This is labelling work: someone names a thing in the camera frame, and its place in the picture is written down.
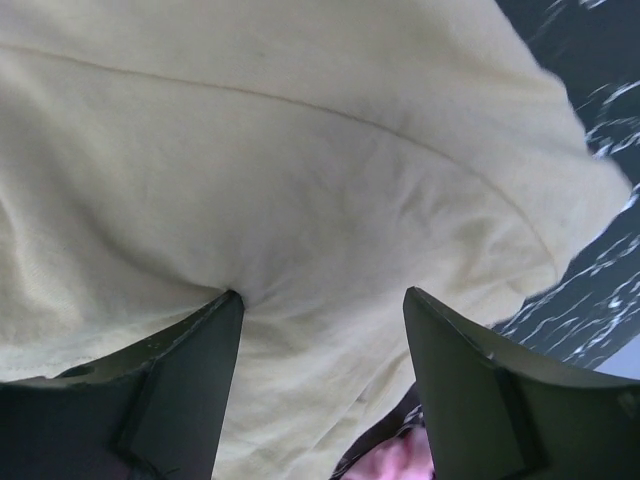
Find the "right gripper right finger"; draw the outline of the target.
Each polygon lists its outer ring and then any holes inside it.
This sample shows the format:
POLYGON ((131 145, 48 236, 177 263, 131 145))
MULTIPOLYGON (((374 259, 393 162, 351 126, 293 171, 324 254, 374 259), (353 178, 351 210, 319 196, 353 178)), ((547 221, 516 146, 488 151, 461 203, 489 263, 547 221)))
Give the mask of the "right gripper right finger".
POLYGON ((403 311, 437 478, 638 478, 638 381, 534 353, 418 288, 403 311))

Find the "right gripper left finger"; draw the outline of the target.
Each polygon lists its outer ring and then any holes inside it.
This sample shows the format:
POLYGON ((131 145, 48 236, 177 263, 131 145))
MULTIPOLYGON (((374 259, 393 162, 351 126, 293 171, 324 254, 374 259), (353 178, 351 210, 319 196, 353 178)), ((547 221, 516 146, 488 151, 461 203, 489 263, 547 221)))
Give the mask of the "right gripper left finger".
POLYGON ((2 383, 2 478, 210 478, 243 317, 226 292, 106 357, 2 383))

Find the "beige t shirt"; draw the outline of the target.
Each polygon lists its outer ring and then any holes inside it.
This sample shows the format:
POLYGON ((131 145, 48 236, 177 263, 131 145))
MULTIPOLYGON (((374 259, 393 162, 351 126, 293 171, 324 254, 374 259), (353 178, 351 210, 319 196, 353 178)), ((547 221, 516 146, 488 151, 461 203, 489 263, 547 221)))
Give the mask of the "beige t shirt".
POLYGON ((492 1, 1 5, 1 376, 234 290, 218 479, 329 477, 414 382, 409 287, 506 319, 631 191, 492 1))

